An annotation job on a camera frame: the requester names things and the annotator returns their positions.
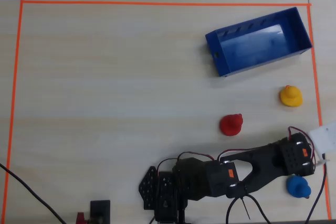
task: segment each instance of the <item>blue plastic container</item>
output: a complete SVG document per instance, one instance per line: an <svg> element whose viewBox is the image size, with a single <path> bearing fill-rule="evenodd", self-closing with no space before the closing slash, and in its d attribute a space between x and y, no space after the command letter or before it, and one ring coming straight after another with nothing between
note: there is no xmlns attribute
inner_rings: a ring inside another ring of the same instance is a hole
<svg viewBox="0 0 336 224"><path fill-rule="evenodd" d="M303 53L312 47L296 7L205 35L219 76Z"/></svg>

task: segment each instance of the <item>orange tape line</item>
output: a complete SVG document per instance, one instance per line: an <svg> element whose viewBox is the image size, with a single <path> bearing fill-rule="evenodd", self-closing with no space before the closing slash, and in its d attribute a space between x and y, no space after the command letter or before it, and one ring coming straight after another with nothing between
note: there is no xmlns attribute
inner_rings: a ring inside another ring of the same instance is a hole
<svg viewBox="0 0 336 224"><path fill-rule="evenodd" d="M6 164L7 169L9 169L9 166L11 164L11 159L10 159L11 155L10 154L11 154L11 149L12 149L13 123L14 123L14 111L15 111L16 77L17 77L17 64L18 64L18 58L19 58L22 12L23 12L23 0L20 1L19 21L18 21L18 25L17 25L17 34L16 34L15 63L14 63L14 76L13 76L13 89L12 89L12 107L11 107L11 117L10 117L11 121L10 121L10 124L9 124L9 137L8 137L8 149L7 149L7 164ZM3 200L3 204L2 204L1 224L5 224L7 192L8 192L8 176L9 176L9 174L6 173L4 200Z"/></svg>
<svg viewBox="0 0 336 224"><path fill-rule="evenodd" d="M17 36L16 36L16 49L15 49L15 63L14 63L14 76L13 76L13 89L12 89L12 106L11 106L11 117L9 125L9 137L8 137L8 150L7 150L7 163L6 167L9 169L11 164L11 149L12 149L12 138L13 138L13 124L14 124L14 112L15 112L15 95L16 95L16 80L17 80L17 66L18 66L18 57L19 57L19 45L20 45L20 35L21 35L21 25L22 25L22 13L23 13L23 4L110 4L110 5L161 5L161 6L306 6L308 13L308 26L309 26L309 35L311 42L313 44L313 32L311 25L311 15L310 15L310 3L164 3L164 2L121 2L121 1L36 1L36 0L20 0L20 9L19 9L19 19L17 26ZM321 116L321 106L320 106L320 97L319 97L319 87L317 80L316 72L316 61L315 61L315 51L314 47L311 48L312 64L313 64L313 73L314 73L314 83L315 83L315 92L316 92L316 102L317 110L319 117L319 125L322 125L322 116ZM4 188L4 198L3 198L3 208L2 208L2 217L1 224L5 224L5 214L7 206L7 192L8 192L8 179L9 175L5 175L5 188ZM326 179L325 183L325 202L327 204L328 219L331 219L331 210L330 210L330 201L329 201L329 190L328 190L328 180Z"/></svg>
<svg viewBox="0 0 336 224"><path fill-rule="evenodd" d="M91 5L165 5L165 6L310 6L310 3L165 3L165 2L128 2L128 1L48 1L23 0L30 4L91 4Z"/></svg>
<svg viewBox="0 0 336 224"><path fill-rule="evenodd" d="M321 113L321 104L320 104L319 83L318 83L318 80L317 80L315 49L314 49L314 40L313 40L313 29L312 29L312 25L311 25L311 15L310 15L310 6L309 5L307 5L307 14L308 14L309 36L310 36L311 44L313 45L313 47L311 48L311 60L312 60L312 63L313 63L317 114L318 114L318 117L319 117L319 125L322 126L322 113ZM331 220L328 177L326 177L326 181L324 183L324 192L325 192L325 203L326 203L326 206L327 206L328 219Z"/></svg>

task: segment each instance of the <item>rubber duck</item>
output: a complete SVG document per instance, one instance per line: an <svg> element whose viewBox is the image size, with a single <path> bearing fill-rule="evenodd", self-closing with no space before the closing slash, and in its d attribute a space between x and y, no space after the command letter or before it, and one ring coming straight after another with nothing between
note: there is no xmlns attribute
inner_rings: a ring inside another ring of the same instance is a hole
<svg viewBox="0 0 336 224"><path fill-rule="evenodd" d="M301 91L294 86L287 85L280 92L282 103L290 107L298 107L303 103Z"/></svg>
<svg viewBox="0 0 336 224"><path fill-rule="evenodd" d="M306 179L300 176L291 176L287 179L286 187L288 193L296 198L309 198L311 189Z"/></svg>
<svg viewBox="0 0 336 224"><path fill-rule="evenodd" d="M241 114L226 115L219 122L219 129L226 136L235 136L242 130L242 124Z"/></svg>

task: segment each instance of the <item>black wire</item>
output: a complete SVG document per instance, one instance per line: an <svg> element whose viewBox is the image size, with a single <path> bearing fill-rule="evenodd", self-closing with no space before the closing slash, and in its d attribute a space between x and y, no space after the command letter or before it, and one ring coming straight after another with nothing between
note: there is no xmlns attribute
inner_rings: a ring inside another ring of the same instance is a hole
<svg viewBox="0 0 336 224"><path fill-rule="evenodd" d="M156 168L156 170L157 170L157 172L158 172L158 176L159 176L159 167L160 167L160 165L161 165L163 162L167 161L167 160L173 160L173 159L177 159L177 157L166 158L166 159L164 159L163 161L159 162L159 164L158 164L158 166L157 166L157 168Z"/></svg>
<svg viewBox="0 0 336 224"><path fill-rule="evenodd" d="M62 223L67 224L61 217L58 215L52 208L49 206L44 200L42 200L22 179L16 176L13 172L8 170L3 164L0 163L0 167L8 172L12 177L14 177L17 181L19 181L26 189L38 200L40 201L46 208L49 209L50 212Z"/></svg>
<svg viewBox="0 0 336 224"><path fill-rule="evenodd" d="M234 205L234 203L235 203L238 199L239 199L239 198L235 198L235 199L231 202L231 204L229 205L229 207L228 207L228 209L227 209L227 211L226 211L226 218L225 218L225 223L226 223L226 224L229 224L229 215L230 215L231 208L232 208L232 206Z"/></svg>
<svg viewBox="0 0 336 224"><path fill-rule="evenodd" d="M320 191L319 191L319 194L318 194L317 197L316 197L316 200L315 200L313 206L312 206L311 209L310 209L310 212L309 212L308 217L307 217L307 219L306 219L306 221L305 221L304 224L308 224L309 219L310 219L310 217L311 217L311 215L312 215L312 213L313 213L313 211L314 211L314 209L315 209L315 206L316 206L317 202L319 201L319 199L320 199L320 197L321 197L321 194L322 194L322 192L323 192L324 183L326 182L325 179L326 179L326 177L327 177L327 165L324 164L324 165L323 165L323 168L324 168L324 173L323 173L323 181L322 181L321 189L320 189Z"/></svg>
<svg viewBox="0 0 336 224"><path fill-rule="evenodd" d="M256 200L256 198L253 197L253 196L250 195L250 194L247 194L246 197L249 197L249 198L251 198L251 199L254 201L254 203L257 205L257 207L258 207L258 209L259 209L261 215L262 215L263 218L265 219L265 221L266 221L268 224L271 224L271 222L267 219L266 215L264 214L264 211L262 210L262 208L261 208L259 202Z"/></svg>
<svg viewBox="0 0 336 224"><path fill-rule="evenodd" d="M149 222L149 224L152 224L154 220L155 220L155 216L153 216L153 218L151 219L151 221Z"/></svg>

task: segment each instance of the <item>red wire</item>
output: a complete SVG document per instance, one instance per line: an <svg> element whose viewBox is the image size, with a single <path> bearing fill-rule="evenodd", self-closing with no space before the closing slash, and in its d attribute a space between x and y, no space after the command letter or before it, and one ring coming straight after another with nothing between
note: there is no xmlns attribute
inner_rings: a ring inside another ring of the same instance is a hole
<svg viewBox="0 0 336 224"><path fill-rule="evenodd" d="M292 128L292 129L294 129L294 130L297 130L297 131L301 132L302 134L305 135L306 138L308 138L308 140L309 140L310 143L311 143L311 151L312 151L311 159L313 159L313 157L315 156L315 152L314 152L314 151L315 151L315 147L314 147L314 143L313 143L313 141L311 140L310 136L309 136L306 132L304 132L303 130L301 130L301 129L299 129L299 128L296 128L296 127L294 127L294 126L289 126L289 127L288 127L288 133L289 133L288 140L290 140L290 137L291 137L291 135L292 135L292 132L290 131L290 128Z"/></svg>
<svg viewBox="0 0 336 224"><path fill-rule="evenodd" d="M237 151L237 152L239 152L239 151L250 151L250 150L253 150L253 149L255 149L255 148L249 148L249 149L227 149L227 150L221 152L221 153L217 156L217 160L219 161L219 157L220 157L222 154L227 153L227 152L231 152L231 151Z"/></svg>
<svg viewBox="0 0 336 224"><path fill-rule="evenodd" d="M203 153L198 153L198 152L182 152L179 156L177 156L177 161L180 160L180 157L182 156L182 154L184 153L191 153L191 154L195 154L195 155L200 155L200 156L205 156L210 158L211 160L215 160L212 156L208 155L208 154L203 154Z"/></svg>

